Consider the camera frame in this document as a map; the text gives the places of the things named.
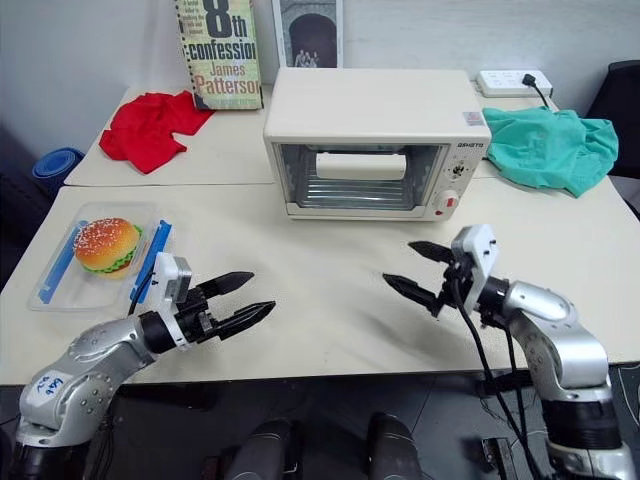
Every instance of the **oven door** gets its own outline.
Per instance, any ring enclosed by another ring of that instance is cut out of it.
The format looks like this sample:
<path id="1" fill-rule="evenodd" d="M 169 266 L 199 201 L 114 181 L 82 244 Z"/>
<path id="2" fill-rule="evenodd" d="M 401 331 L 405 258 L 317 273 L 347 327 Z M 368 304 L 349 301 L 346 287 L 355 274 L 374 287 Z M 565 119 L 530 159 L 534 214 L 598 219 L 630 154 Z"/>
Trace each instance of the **oven door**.
<path id="1" fill-rule="evenodd" d="M 419 218 L 447 145 L 274 145 L 293 216 Z"/>

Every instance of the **photograph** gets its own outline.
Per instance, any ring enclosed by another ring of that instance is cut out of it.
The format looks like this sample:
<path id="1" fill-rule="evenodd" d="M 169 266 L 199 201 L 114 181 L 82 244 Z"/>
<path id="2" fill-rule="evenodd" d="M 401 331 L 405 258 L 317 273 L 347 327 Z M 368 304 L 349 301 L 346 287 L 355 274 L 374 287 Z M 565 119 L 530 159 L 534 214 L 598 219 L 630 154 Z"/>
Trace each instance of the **photograph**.
<path id="1" fill-rule="evenodd" d="M 342 0 L 273 0 L 281 67 L 342 67 Z"/>

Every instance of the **oven window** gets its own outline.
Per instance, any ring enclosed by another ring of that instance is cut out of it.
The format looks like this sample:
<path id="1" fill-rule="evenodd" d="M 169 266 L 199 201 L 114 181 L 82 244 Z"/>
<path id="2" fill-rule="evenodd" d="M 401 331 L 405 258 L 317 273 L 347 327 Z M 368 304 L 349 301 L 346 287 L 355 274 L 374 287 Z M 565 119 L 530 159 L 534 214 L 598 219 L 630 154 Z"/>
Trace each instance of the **oven window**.
<path id="1" fill-rule="evenodd" d="M 287 201 L 301 208 L 412 210 L 422 205 L 443 145 L 279 145 Z M 406 158 L 399 180 L 320 178 L 316 155 L 398 154 Z"/>

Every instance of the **white table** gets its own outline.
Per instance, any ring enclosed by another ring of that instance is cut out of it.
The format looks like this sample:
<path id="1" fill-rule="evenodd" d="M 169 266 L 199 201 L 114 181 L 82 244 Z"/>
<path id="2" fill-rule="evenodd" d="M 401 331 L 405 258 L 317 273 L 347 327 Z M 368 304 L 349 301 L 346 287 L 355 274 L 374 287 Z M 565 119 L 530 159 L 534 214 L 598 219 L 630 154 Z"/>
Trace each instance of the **white table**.
<path id="1" fill-rule="evenodd" d="M 442 223 L 292 221 L 276 185 L 66 187 L 0 296 L 0 384 L 29 381 L 81 331 L 106 320 L 29 311 L 26 302 L 79 207 L 116 199 L 159 204 L 175 227 L 170 250 L 188 259 L 193 284 L 231 270 L 256 273 L 212 303 L 216 316 L 253 302 L 278 302 L 256 327 L 223 343 L 169 352 L 134 382 L 478 370 L 457 314 L 449 310 L 437 322 L 381 277 L 396 273 L 438 288 L 443 266 L 421 258 L 407 242 L 448 244 L 473 223 L 494 226 L 502 250 L 496 276 L 565 294 L 611 362 L 640 360 L 640 223 L 608 178 L 579 199 L 499 178 L 475 179 L 452 219 Z M 481 336 L 491 365 L 507 367 L 502 332 L 487 329 Z"/>
<path id="2" fill-rule="evenodd" d="M 182 90 L 176 88 L 169 93 Z M 138 172 L 129 162 L 111 160 L 98 145 L 99 135 L 65 183 L 85 187 L 273 183 L 262 140 L 271 88 L 264 87 L 264 92 L 264 110 L 217 111 L 195 135 L 175 134 L 176 140 L 185 145 L 187 151 L 148 175 Z M 142 90 L 127 90 L 116 111 L 143 93 Z M 537 97 L 484 98 L 478 94 L 478 100 L 483 107 L 503 110 L 520 110 L 541 104 Z M 109 128 L 112 118 L 105 128 Z M 497 176 L 498 170 L 488 161 L 481 162 L 474 174 L 474 178 Z"/>

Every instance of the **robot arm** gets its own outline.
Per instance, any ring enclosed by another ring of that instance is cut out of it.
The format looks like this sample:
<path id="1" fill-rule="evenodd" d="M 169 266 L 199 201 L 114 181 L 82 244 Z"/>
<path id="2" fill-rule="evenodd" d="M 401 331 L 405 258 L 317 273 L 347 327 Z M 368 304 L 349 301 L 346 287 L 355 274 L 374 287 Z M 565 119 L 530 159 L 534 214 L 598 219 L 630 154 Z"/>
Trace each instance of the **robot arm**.
<path id="1" fill-rule="evenodd" d="M 269 314 L 275 302 L 250 305 L 223 321 L 208 311 L 208 298 L 236 290 L 252 277 L 232 272 L 189 289 L 186 261 L 159 253 L 150 277 L 154 310 L 90 328 L 24 388 L 12 475 L 81 478 L 88 442 L 125 380 L 167 350 L 213 337 L 224 340 Z"/>
<path id="2" fill-rule="evenodd" d="M 385 280 L 434 317 L 445 305 L 457 307 L 455 286 L 466 313 L 478 311 L 485 325 L 511 332 L 542 400 L 554 468 L 565 476 L 635 479 L 613 410 L 606 352 L 580 324 L 574 305 L 549 289 L 491 277 L 499 252 L 488 225 L 464 228 L 451 249 L 431 242 L 410 246 L 449 265 L 441 292 L 436 296 L 397 275 L 385 274 Z"/>

